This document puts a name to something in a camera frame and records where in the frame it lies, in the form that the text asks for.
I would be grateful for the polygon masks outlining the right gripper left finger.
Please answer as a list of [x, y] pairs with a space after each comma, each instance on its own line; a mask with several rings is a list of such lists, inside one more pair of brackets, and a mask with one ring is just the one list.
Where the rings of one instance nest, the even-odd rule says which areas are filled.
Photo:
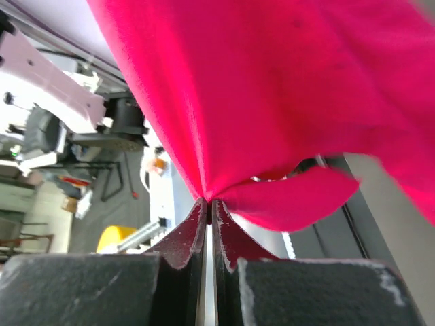
[[196, 324], [206, 227], [207, 201], [200, 198], [188, 216], [149, 250], [160, 258], [150, 325]]

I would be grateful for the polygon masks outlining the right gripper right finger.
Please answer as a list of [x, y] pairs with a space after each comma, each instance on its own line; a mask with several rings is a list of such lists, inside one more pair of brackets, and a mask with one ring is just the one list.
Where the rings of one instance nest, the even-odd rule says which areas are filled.
[[254, 292], [247, 283], [250, 261], [280, 259], [232, 218], [222, 200], [211, 203], [215, 305], [218, 325], [257, 325]]

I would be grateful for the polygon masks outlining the red polo shirt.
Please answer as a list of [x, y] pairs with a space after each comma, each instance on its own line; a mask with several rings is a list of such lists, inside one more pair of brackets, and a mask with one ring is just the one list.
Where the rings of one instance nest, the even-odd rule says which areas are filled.
[[90, 1], [195, 198], [293, 232], [358, 189], [315, 156], [376, 157], [434, 220], [434, 21], [411, 1]]

